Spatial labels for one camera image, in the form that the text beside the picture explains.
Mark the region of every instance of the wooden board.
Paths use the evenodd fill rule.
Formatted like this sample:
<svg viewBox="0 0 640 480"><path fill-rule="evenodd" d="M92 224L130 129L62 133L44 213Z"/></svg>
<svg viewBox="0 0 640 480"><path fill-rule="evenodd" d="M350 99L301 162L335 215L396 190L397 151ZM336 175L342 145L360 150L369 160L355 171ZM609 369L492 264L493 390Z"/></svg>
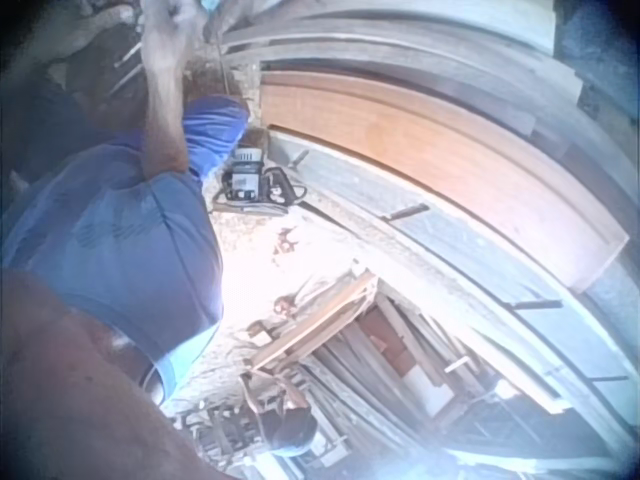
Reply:
<svg viewBox="0 0 640 480"><path fill-rule="evenodd" d="M368 288L374 280L375 276L372 275L371 272L365 272L352 285L333 298L328 305L320 309L320 311L298 323L294 328L285 332L274 342L265 345L251 358L251 369L256 370L264 367L300 340L317 333L318 329L325 324L327 320L344 305L353 301L364 289Z"/></svg>
<svg viewBox="0 0 640 480"><path fill-rule="evenodd" d="M506 99L539 117L559 137L567 138L582 152L578 162L558 158L569 171L596 196L614 200L608 207L629 225L637 224L633 204L638 200L637 172L620 147L609 138L575 105L555 90L541 88L541 84L524 68L519 68L505 56L478 49L477 46L456 41L442 35L429 35L430 52L400 48L392 45L355 42L305 42L251 48L228 54L230 65L297 60L342 60L372 62L427 71L444 78L480 88ZM503 72L509 72L504 78ZM599 171L599 176L585 175L585 170ZM621 189L626 198L616 202L610 190Z"/></svg>
<svg viewBox="0 0 640 480"><path fill-rule="evenodd" d="M278 41L301 41L309 39L339 39L363 42L379 42L389 45L432 51L430 38L446 36L452 41L475 44L483 50L507 57L520 67L527 69L536 80L547 88L555 88L573 104L582 91L582 81L566 65L508 39L496 37L477 30L439 22L387 22L353 19L313 19L295 22L278 22L256 25L225 34L222 48Z"/></svg>
<svg viewBox="0 0 640 480"><path fill-rule="evenodd" d="M287 85L307 79L315 88ZM337 91L320 90L325 81ZM360 98L353 96L356 89ZM628 239L550 159L445 102L361 79L283 74L266 77L262 111L267 125L341 145L414 179L481 218L577 291ZM467 136L466 124L484 140Z"/></svg>
<svg viewBox="0 0 640 480"><path fill-rule="evenodd" d="M299 181L295 172L288 170L287 173ZM309 184L308 187L306 201L309 204L359 238L366 239L365 250L359 256L382 280L402 292L421 311L432 314L444 328L485 359L486 352L478 351L477 345L471 346L482 338L474 331L477 329L486 335L492 330L489 336L519 357L568 401L602 436L614 455L627 455L634 448L630 434L593 394L591 387L516 316L381 220L333 195L320 192L317 186L314 188ZM509 364L507 356L489 362L522 388L518 377L512 378L505 372L505 366Z"/></svg>
<svg viewBox="0 0 640 480"><path fill-rule="evenodd" d="M354 12L446 20L504 35L553 54L555 14L529 0L296 0L255 17L253 23L270 25L282 20Z"/></svg>

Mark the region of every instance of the lumber pile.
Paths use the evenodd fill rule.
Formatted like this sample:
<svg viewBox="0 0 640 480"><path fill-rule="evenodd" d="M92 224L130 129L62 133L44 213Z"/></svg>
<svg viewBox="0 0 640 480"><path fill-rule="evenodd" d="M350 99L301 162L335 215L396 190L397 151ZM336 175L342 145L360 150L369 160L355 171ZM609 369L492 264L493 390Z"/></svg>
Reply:
<svg viewBox="0 0 640 480"><path fill-rule="evenodd" d="M268 4L222 36L223 60L262 69L268 158L406 301L408 322L377 303L429 378L447 382L435 355L480 394L481 358L548 413L575 409L614 455L632 448L638 371L584 298L637 246L638 175L553 58L553 2ZM281 337L252 365L288 349L331 363L317 349L348 323L297 356ZM596 392L605 377L623 380Z"/></svg>

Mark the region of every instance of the man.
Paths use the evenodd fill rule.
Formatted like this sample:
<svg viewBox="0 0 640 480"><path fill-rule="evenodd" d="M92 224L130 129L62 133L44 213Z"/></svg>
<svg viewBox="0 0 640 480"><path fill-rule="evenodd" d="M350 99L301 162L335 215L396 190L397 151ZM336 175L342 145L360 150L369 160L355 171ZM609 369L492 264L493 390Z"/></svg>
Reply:
<svg viewBox="0 0 640 480"><path fill-rule="evenodd" d="M144 140L104 141L59 87L36 82L24 152L9 153L22 153L30 180L43 178L3 218L2 266L36 275L94 320L110 361L159 403L222 317L222 262L201 181L228 157L248 115L214 96L183 118L183 69L206 15L196 0L142 4ZM52 160L60 165L45 174Z"/></svg>
<svg viewBox="0 0 640 480"><path fill-rule="evenodd" d="M273 377L286 394L286 402L276 410L264 410L249 386L248 373L240 377L249 408L256 416L262 438L269 451L281 457L296 457L311 448L318 421L304 394L283 375Z"/></svg>
<svg viewBox="0 0 640 480"><path fill-rule="evenodd" d="M24 157L72 155L3 217L2 265L13 272L2 278L1 443L14 478L229 478L198 459L139 385L155 378L156 400L169 397L220 322L222 263L200 181L234 148L247 112L210 97L183 118L201 7L142 6L144 140L61 142L86 131L73 111L52 108L77 110L47 84L46 123L29 125Z"/></svg>

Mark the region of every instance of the wooden plank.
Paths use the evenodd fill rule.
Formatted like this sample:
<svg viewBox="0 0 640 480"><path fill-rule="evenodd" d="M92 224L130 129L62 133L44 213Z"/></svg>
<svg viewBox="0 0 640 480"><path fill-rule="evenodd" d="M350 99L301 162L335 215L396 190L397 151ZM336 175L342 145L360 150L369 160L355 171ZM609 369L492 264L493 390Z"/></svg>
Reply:
<svg viewBox="0 0 640 480"><path fill-rule="evenodd" d="M351 80L360 85L361 97L269 83L262 92L263 120L341 145L414 179L481 218L577 291L590 285L626 244L626 233L586 189L517 137L508 151L496 151L508 132L493 132L487 125L483 131L499 137L495 142L485 137L489 143L482 143L439 123L442 117L427 119L405 110L404 102L398 108L387 103L402 89ZM385 103L364 93L370 86L375 86L372 92L384 92L377 98ZM427 98L407 93L416 102ZM452 123L455 113L461 124L471 115L431 100L433 108L452 114ZM427 108L426 103L419 105ZM518 143L522 149L516 151Z"/></svg>
<svg viewBox="0 0 640 480"><path fill-rule="evenodd" d="M425 351L422 349L418 340L413 336L409 326L405 323L402 317L398 314L397 310L391 304L389 299L383 295L376 295L376 303L384 316L389 320L389 323L396 331L398 336L402 339L407 349L411 352L411 355L416 359L418 365L424 370L429 377L431 383L436 387L441 387L445 381L443 378L443 372L438 371L433 360L427 357Z"/></svg>
<svg viewBox="0 0 640 480"><path fill-rule="evenodd" d="M403 180L395 175L391 175L389 172L380 169L362 159L355 158L352 155L347 155L344 152L338 151L333 148L328 148L323 145L319 145L314 142L310 142L308 140L300 139L294 137L289 134L284 134L281 132L271 132L271 144L275 146L279 139L286 139L287 141L296 142L305 149L309 151L319 151L323 155L331 155L336 159L339 159L346 163L352 163L359 165L363 169L367 169L370 172L375 172L377 175L384 176L389 182L394 182L399 187L412 192L414 195L423 195L425 199L425 203L428 205L437 205L438 208L442 209L448 215L452 217L456 217L464 220L471 228L480 233L483 238L486 238L487 241L494 242L496 245L499 245L500 248L508 252L511 256L518 259L524 265L526 265L532 272L534 272L542 281L548 284L549 288L555 291L557 295L557 299L562 302L562 305L565 308L570 308L577 315L582 318L584 325L591 330L593 330L601 340L609 347L609 349L616 355L618 361L621 365L624 366L627 375L634 380L636 384L640 384L640 378L638 377L638 371L634 366L634 361L630 360L630 357L627 355L627 352L623 348L620 347L615 336L608 330L607 324L603 324L594 313L587 308L582 301L580 301L576 296L574 296L571 291L569 291L566 287L564 287L560 282L558 282L552 275L550 275L545 269L541 268L536 262L532 261L531 258L517 248L510 242L504 240L503 237L497 235L496 232L492 229L489 229L482 222L479 222L477 218L471 217L466 214L464 211L457 208L457 206L450 205L441 198L432 195L431 193L417 188L414 184ZM282 162L281 165L286 166L287 160L284 158L280 158ZM298 177L305 179L304 181L309 182L310 180L318 180L315 177L309 178L306 176L300 176L301 172L298 172ZM325 193L327 192L326 184L321 183L324 188Z"/></svg>
<svg viewBox="0 0 640 480"><path fill-rule="evenodd" d="M353 320L357 318L360 313L366 308L368 302L360 302L355 307L349 309L342 315L339 315L334 321L329 322L320 331L315 331L314 334L307 339L306 342L297 346L293 352L288 353L286 358L280 362L282 368L286 365L292 365L299 362L303 358L311 355L315 350L320 348L324 343L329 341L333 336L338 334L344 327L349 325Z"/></svg>
<svg viewBox="0 0 640 480"><path fill-rule="evenodd" d="M582 91L582 81L575 76L571 68L553 57L495 35L440 22L385 22L352 19L278 22L255 25L230 32L222 39L222 48L228 50L240 45L275 40L340 39L380 42L429 52L433 49L429 38L438 34L446 35L452 40L476 44L478 47L504 56L527 69L536 80L543 82L547 88L558 90L574 105L578 101ZM501 73L504 76L509 75L509 71Z"/></svg>
<svg viewBox="0 0 640 480"><path fill-rule="evenodd" d="M559 93L540 88L540 82L524 68L494 52L478 51L475 45L456 41L447 36L429 36L432 51L417 51L392 45L376 45L354 42L305 42L292 45L274 45L252 48L228 54L225 62L230 65L255 62L316 60L346 60L355 62L375 61L417 71L435 73L457 82L472 85L492 95L504 98L515 105L528 109L557 131L563 138L575 142L586 154L580 159L582 165L558 158L571 173L597 196L609 198L607 190L619 186L627 195L619 204L610 205L620 209L619 215L629 217L633 224L638 203L637 172L611 138ZM502 72L510 72L503 78ZM582 170L591 164L601 172L600 178L585 176Z"/></svg>
<svg viewBox="0 0 640 480"><path fill-rule="evenodd" d="M459 355L449 349L449 347L440 339L440 337L438 337L437 334L427 328L424 321L419 317L419 315L411 310L403 309L403 312L405 313L405 315L407 315L407 318L409 318L416 329L427 339L427 341L431 343L431 345L434 346L434 348L445 360L449 361L450 363L454 363L460 358ZM486 389L478 381L473 372L469 369L468 365L462 365L454 372L452 372L452 374L458 375L462 379L465 387L474 395L480 396L486 393Z"/></svg>
<svg viewBox="0 0 640 480"><path fill-rule="evenodd" d="M293 329L285 332L273 343L266 345L251 358L251 369L256 370L264 367L267 363L275 360L287 349L291 348L299 340L312 332L317 331L327 320L336 314L344 305L356 298L375 281L375 276L371 272L365 272L352 285L340 292L332 301L325 305L320 311L303 320Z"/></svg>
<svg viewBox="0 0 640 480"><path fill-rule="evenodd" d="M460 23L504 35L540 51L553 54L555 14L528 1L501 0L297 0L253 19L255 24L315 15L366 12L405 14L410 18L433 18Z"/></svg>
<svg viewBox="0 0 640 480"><path fill-rule="evenodd" d="M296 178L295 172L289 170L288 174ZM510 345L507 348L562 395L603 438L614 455L627 455L634 448L627 430L593 394L591 387L515 316L496 305L467 280L459 278L456 272L449 271L449 267L442 265L439 259L430 258L428 252L399 237L390 227L333 195L319 193L317 186L314 188L309 182L307 184L308 203L339 221L358 237L367 239L362 245L364 252L361 258L372 271L402 291L422 311L437 316L445 328L454 331L468 345L472 344L474 350L480 350L478 353L485 359L486 352L482 348L476 349L478 335L470 326L484 330L490 324L496 332L508 335ZM438 271L447 272L446 275L434 271L435 265ZM516 372L505 371L503 360L510 362L508 357L500 360L494 357L490 363L496 370L507 374L514 385L522 388L518 385L520 378L509 375Z"/></svg>

